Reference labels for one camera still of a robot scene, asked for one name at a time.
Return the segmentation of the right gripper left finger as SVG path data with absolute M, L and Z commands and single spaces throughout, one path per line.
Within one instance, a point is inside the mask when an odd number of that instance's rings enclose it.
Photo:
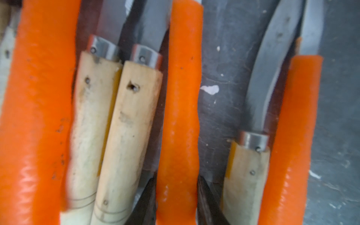
M 156 176 L 149 179 L 134 210 L 124 225 L 156 224 Z

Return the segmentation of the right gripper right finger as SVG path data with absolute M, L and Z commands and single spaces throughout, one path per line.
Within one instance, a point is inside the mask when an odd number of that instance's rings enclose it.
M 197 181 L 197 197 L 198 225 L 230 225 L 202 176 Z

